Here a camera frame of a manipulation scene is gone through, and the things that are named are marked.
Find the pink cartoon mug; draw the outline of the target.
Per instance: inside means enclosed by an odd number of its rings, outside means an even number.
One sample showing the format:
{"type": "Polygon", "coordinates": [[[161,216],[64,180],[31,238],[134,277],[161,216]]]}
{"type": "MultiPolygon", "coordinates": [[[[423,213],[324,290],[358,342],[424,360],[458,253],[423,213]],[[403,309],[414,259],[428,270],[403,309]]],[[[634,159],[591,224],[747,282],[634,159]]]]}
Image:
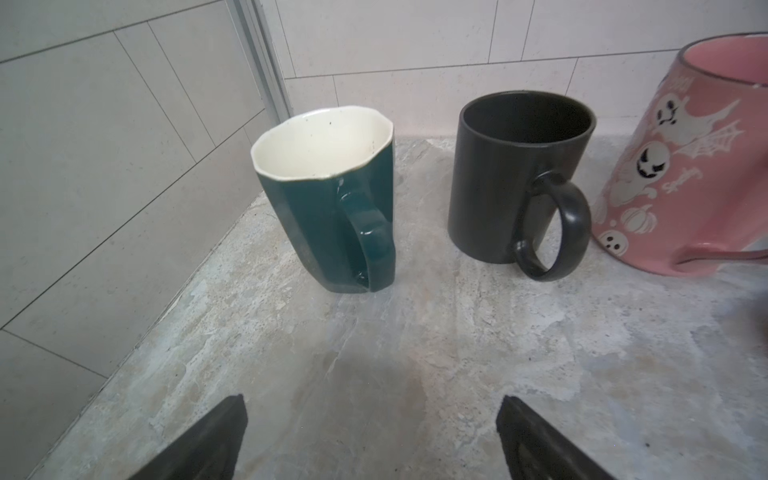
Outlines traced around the pink cartoon mug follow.
{"type": "Polygon", "coordinates": [[[607,253],[667,276],[763,265],[767,236],[767,36],[681,49],[592,209],[607,253]]]}

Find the dark green mug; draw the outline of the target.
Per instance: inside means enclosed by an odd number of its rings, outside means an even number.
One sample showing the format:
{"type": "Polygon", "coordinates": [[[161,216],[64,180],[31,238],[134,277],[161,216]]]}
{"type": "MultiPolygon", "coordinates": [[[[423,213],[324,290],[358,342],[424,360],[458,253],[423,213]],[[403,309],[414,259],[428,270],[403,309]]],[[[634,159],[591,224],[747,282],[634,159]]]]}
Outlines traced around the dark green mug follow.
{"type": "Polygon", "coordinates": [[[394,133],[379,111],[350,105],[294,116],[250,149],[299,260],[330,292],[395,280],[394,133]]]}

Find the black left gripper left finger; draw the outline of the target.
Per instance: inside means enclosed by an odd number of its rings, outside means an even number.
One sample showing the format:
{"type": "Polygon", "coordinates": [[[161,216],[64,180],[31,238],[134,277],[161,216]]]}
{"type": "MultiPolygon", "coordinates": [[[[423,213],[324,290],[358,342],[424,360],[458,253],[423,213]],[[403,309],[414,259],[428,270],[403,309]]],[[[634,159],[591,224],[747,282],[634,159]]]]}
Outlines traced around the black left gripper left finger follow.
{"type": "Polygon", "coordinates": [[[243,395],[228,396],[130,480],[232,479],[247,425],[243,395]]]}

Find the black mug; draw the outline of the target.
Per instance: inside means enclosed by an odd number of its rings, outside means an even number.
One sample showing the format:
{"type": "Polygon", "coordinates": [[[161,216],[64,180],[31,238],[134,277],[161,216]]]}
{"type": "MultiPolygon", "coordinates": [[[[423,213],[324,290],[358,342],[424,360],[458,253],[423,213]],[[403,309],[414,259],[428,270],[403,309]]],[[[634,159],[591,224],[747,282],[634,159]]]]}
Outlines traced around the black mug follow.
{"type": "Polygon", "coordinates": [[[591,211],[572,178],[597,125],[573,98],[515,90],[459,115],[448,232],[470,257],[549,282],[581,263],[591,211]]]}

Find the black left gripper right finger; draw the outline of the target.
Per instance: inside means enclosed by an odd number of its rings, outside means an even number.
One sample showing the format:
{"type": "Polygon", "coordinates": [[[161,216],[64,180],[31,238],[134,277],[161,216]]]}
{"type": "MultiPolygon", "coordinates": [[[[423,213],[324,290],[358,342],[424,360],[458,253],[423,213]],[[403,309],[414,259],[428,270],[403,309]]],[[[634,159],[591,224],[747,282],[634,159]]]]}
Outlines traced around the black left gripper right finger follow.
{"type": "Polygon", "coordinates": [[[496,430],[512,479],[614,479],[518,397],[503,398],[496,430]]]}

